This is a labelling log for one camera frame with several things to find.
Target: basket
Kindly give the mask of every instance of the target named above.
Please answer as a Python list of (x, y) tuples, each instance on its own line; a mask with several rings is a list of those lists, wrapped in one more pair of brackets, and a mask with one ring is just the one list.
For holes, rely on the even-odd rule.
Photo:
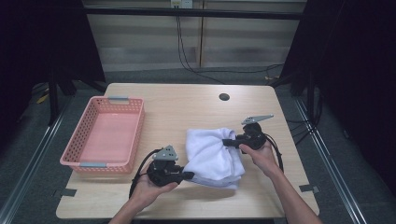
[(143, 119), (143, 99), (92, 97), (61, 164), (79, 173), (131, 173)]

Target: power outlet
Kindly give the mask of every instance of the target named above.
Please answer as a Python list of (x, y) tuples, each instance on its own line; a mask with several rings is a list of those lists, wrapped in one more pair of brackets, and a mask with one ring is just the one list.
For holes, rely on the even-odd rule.
[(171, 8), (181, 8), (181, 0), (171, 0)]
[(192, 8), (192, 0), (181, 0), (182, 8)]

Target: forearm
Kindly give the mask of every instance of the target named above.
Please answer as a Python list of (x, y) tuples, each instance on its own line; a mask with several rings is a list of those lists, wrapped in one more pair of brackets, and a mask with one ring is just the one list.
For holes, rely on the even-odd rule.
[(274, 168), (270, 178), (290, 224), (321, 223), (318, 216), (300, 197), (280, 169)]
[(129, 200), (120, 211), (111, 219), (109, 224), (130, 224), (134, 219), (134, 216), (137, 215), (143, 208), (141, 205), (134, 203), (132, 200)]

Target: wooden table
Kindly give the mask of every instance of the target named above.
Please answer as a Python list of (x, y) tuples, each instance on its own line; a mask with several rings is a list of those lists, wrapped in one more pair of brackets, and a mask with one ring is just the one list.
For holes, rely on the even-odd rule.
[[(228, 101), (219, 98), (230, 96)], [(191, 84), (110, 84), (107, 96), (135, 96), (145, 100), (143, 131), (130, 175), (70, 176), (67, 189), (74, 197), (63, 196), (57, 208), (59, 218), (113, 217), (128, 200), (131, 180), (148, 153), (172, 145), (178, 165), (187, 164), (185, 153), (188, 129), (230, 128), (242, 133), (241, 121), (249, 116), (274, 114), (260, 122), (263, 132), (274, 137), (283, 154), (285, 175), (308, 205), (318, 214), (312, 191), (300, 192), (308, 180), (275, 91), (265, 86)], [(238, 190), (212, 189), (183, 181), (176, 189), (161, 195), (136, 218), (273, 218), (284, 212), (270, 179), (242, 156), (246, 173)]]

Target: folded white cloth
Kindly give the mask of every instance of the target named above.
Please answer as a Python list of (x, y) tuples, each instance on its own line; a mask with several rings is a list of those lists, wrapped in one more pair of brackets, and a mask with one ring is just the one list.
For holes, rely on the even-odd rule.
[(237, 189), (245, 173), (241, 152), (225, 147), (222, 139), (235, 139), (235, 132), (227, 128), (216, 130), (187, 130), (186, 152), (189, 162), (184, 172), (194, 172), (191, 182), (220, 189)]

